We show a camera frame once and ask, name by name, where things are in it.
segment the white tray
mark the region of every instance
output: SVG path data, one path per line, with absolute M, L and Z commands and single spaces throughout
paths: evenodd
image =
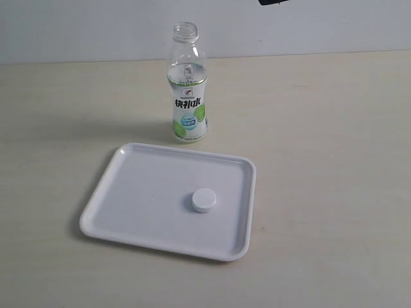
M 80 218 L 90 237 L 234 261 L 249 248 L 256 168 L 246 158 L 130 143 L 114 154 Z M 215 206 L 199 213 L 193 193 Z

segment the bottle cap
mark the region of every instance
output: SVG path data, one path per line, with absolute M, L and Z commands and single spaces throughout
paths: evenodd
M 214 207 L 216 194 L 211 189 L 201 188 L 194 192 L 191 202 L 197 212 L 206 213 Z
M 173 40 L 178 43 L 194 43 L 198 40 L 197 26 L 188 21 L 176 23 L 174 25 Z

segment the white bottle cap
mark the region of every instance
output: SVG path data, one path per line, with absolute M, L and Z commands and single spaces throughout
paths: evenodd
M 201 188 L 194 192 L 191 202 L 197 212 L 206 213 L 214 207 L 216 194 L 211 189 Z

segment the bottle mouth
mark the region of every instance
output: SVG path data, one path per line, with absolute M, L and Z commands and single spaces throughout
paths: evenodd
M 197 26 L 192 22 L 178 22 L 174 25 L 173 40 L 178 43 L 194 43 L 198 40 Z

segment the bottle label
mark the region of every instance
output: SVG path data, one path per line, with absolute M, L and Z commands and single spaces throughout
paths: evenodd
M 205 87 L 206 81 L 198 85 L 171 85 L 174 94 L 173 131 L 181 141 L 197 141 L 207 133 Z

